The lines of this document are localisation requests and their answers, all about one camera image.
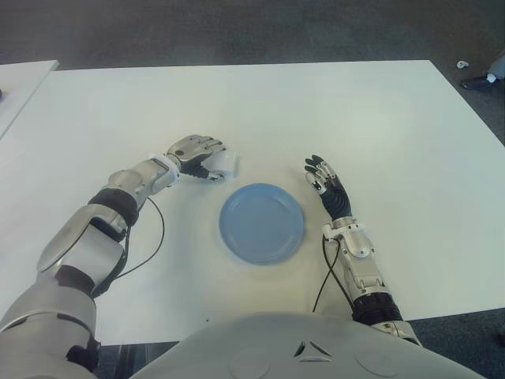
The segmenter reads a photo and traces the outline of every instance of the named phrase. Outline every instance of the person's foot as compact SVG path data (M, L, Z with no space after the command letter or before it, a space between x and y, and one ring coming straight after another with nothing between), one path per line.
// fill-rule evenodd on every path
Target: person's foot
M461 82L461 86L465 89L486 89L495 85L496 81L489 81L488 77L473 77Z

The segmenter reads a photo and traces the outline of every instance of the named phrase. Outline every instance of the wire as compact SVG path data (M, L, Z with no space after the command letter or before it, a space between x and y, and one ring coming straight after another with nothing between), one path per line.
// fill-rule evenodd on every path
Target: wire
M159 239L158 247L156 247L155 252L153 254L151 254L151 256L148 259L146 259L143 262L140 262L137 266L131 268L130 270L123 272L121 275L116 276L116 279L114 279L114 280L118 280L122 276L130 274L131 272L137 270L139 267L148 263L159 252L159 249L161 248L161 245L163 244L163 239L165 239L165 219L163 218L163 214L159 210L158 205L156 205L156 203L150 197L148 197L148 200L155 206L156 210L158 211L159 218L161 219L162 233L161 233L161 238ZM128 230L126 231L126 238L125 238L125 255L126 255L126 257L128 257L130 231L131 231L131 227L128 227Z
M331 269L333 269L333 266L335 266L335 263L337 263L337 258L339 257L339 253L340 253L340 241L337 241L339 243L339 247L337 248L337 255L335 255L335 259L333 260L333 263L331 264ZM321 284L321 287L319 289L319 292L317 293L317 297L316 297L316 302L314 302L314 307L312 308L312 313L316 312L316 307L317 307L317 303L319 302L319 298L321 296L321 292L323 292L323 289L324 289L324 286L326 285L326 282L328 280L328 278L330 277L330 270L328 270L328 274L326 274L326 277L324 278L323 280L323 283Z
M340 252L340 241L337 240L337 243L339 244L339 247L337 248L337 254L335 255L335 259L333 260L333 263L330 263L330 260L328 259L328 255L327 255L327 252L326 252L326 242L327 240L324 238L323 236L323 239L322 239L322 246L323 246L323 256L324 256L324 260L326 261L326 265L328 267L328 274L326 275L326 278L324 279L323 281L323 284L321 284L321 288L319 290L319 294L317 295L317 298L316 298L316 303L314 304L314 307L312 308L312 311L315 312L316 310L316 306L317 306L317 303L319 301L319 297L321 295L321 292L323 291L323 288L324 288L324 285L326 284L327 282L327 278L329 277L330 274L333 275L333 279L335 279L335 282L337 282L338 286L340 287L340 290L342 291L343 295L345 296L347 302L349 303L349 306L350 308L353 310L354 309L354 304L353 302L350 300L350 297L349 295L347 294L346 290L344 289L344 286L342 285L342 283L340 282L340 279L337 277L337 275L335 274L335 272L333 271L333 267L335 266L335 263L337 261L337 259L339 258L339 252Z

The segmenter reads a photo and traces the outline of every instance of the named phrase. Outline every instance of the white tabletop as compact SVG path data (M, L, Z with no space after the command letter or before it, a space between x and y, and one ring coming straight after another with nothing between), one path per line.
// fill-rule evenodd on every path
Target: white tabletop
M97 299L104 344L180 340L240 313L309 311L328 221L303 177L313 153L333 165L368 225L405 319L505 305L505 149L430 62L343 62L50 73L7 133L24 154L0 170L0 313L109 174L190 133L238 152L238 176L184 178L155 197L165 242ZM219 237L224 201L254 182L287 190L304 213L302 243L277 265L247 264ZM147 204L128 267L159 232ZM332 282L319 309L350 317Z
M57 61L14 63L0 66L0 138Z

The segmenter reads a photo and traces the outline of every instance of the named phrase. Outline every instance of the gray carpet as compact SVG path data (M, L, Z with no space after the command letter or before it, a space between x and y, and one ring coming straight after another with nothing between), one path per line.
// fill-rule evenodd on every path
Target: gray carpet
M505 86L459 87L505 48L503 0L2 0L0 64L57 59L59 69L429 59L505 143ZM460 59L470 68L457 70ZM503 310L416 321L421 341L504 378ZM171 346L103 349L137 370Z

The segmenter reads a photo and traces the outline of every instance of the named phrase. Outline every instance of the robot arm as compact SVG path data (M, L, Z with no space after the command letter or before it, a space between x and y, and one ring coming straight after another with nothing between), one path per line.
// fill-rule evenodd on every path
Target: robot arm
M93 377L99 353L93 298L125 267L119 242L147 197L175 184L180 173L220 180L201 163L221 150L220 141L189 136L165 155L109 177L49 242L36 282L0 321L0 377Z
M305 178L321 196L332 222L323 226L325 239L339 242L339 260L353 306L353 319L382 332L421 345L405 322L374 260L376 248L365 225L353 217L350 201L336 173L319 156L307 159Z

